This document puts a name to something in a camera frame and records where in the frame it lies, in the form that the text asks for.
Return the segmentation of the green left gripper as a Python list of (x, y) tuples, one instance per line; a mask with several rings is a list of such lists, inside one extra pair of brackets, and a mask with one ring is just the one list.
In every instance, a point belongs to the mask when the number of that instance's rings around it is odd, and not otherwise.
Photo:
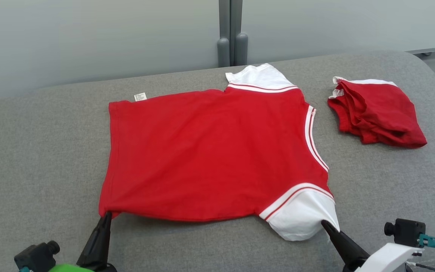
[(57, 264), (49, 272), (117, 272), (108, 262), (112, 212), (106, 212), (93, 229), (76, 265)]

